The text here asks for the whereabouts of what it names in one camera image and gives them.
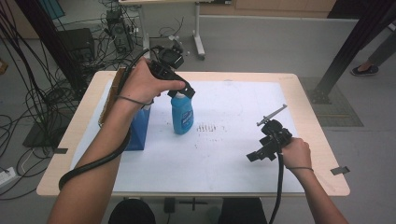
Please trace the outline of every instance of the blue box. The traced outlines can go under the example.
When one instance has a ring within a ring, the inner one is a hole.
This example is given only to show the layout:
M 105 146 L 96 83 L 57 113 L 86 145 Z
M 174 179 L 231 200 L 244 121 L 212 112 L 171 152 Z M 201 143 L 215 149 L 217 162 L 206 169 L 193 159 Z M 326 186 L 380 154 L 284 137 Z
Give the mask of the blue box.
M 131 139 L 126 151 L 143 150 L 145 149 L 146 135 L 149 126 L 149 112 L 150 109 L 139 110 L 131 122 Z

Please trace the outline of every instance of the finger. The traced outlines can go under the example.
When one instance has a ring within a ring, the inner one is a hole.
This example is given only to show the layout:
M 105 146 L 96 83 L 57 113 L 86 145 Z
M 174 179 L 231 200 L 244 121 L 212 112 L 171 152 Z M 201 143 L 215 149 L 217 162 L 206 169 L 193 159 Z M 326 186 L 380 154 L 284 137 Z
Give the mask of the finger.
M 186 86 L 186 83 L 183 81 L 178 81 L 178 80 L 161 80 L 161 91 L 178 91 L 183 89 Z
M 150 65 L 151 64 L 151 59 L 145 58 L 146 59 L 146 64 Z
M 140 57 L 139 58 L 139 60 L 137 61 L 138 63 L 141 63 L 141 62 L 147 62 L 147 59 L 144 57 L 144 56 L 142 56 L 142 57 Z

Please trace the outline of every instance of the power strip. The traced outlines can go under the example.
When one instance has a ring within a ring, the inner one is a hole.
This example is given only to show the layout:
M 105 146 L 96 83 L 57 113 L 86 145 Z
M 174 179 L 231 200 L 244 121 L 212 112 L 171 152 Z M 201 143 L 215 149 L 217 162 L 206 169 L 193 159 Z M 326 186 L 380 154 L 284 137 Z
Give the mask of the power strip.
M 8 173 L 6 173 L 6 171 L 0 173 L 0 188 L 13 181 L 14 179 L 18 178 L 15 174 L 14 168 L 9 167 L 7 170 Z

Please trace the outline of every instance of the shoe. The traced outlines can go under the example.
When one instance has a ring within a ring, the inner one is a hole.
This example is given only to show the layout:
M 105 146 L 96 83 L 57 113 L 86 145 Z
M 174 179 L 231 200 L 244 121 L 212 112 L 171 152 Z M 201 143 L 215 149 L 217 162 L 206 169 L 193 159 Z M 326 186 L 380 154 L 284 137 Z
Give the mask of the shoe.
M 368 76 L 374 76 L 379 70 L 378 66 L 375 66 L 375 65 L 371 65 L 369 67 L 369 69 L 367 69 L 365 71 L 361 71 L 361 72 L 358 71 L 358 68 L 359 67 L 352 69 L 350 71 L 350 74 L 352 74 L 355 77 L 368 77 Z

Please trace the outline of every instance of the bracelet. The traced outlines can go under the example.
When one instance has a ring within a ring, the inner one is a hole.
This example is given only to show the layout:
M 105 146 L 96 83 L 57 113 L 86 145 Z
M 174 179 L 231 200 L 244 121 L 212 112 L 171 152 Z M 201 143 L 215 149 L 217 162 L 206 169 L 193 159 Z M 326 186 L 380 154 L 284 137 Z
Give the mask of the bracelet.
M 133 100 L 133 99 L 131 99 L 131 98 L 128 98 L 128 97 L 125 97 L 125 96 L 121 96 L 121 95 L 115 95 L 115 98 L 116 98 L 116 99 L 121 98 L 121 99 L 123 99 L 123 100 L 127 100 L 127 101 L 130 101 L 130 102 L 139 104 L 139 105 L 152 105 L 152 103 L 154 103 L 154 101 L 151 101 L 150 103 L 145 104 L 145 103 L 142 103 L 142 102 Z
M 289 169 L 289 170 L 305 169 L 305 170 L 310 170 L 310 171 L 314 172 L 314 169 L 312 169 L 311 167 L 303 167 L 303 166 L 286 167 L 286 169 Z

